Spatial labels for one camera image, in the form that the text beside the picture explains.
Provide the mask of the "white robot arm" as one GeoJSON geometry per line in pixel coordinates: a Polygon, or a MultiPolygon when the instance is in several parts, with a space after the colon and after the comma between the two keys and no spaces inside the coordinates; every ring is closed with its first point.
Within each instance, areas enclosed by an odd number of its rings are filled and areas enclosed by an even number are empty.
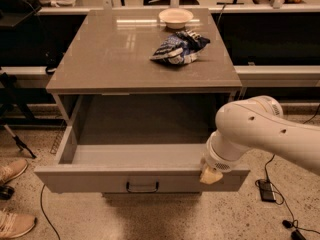
{"type": "Polygon", "coordinates": [[[227,103],[217,111],[215,124],[201,161],[204,184],[221,180],[251,149],[273,153],[320,175],[320,128],[285,120],[281,105],[272,97],[227,103]]]}

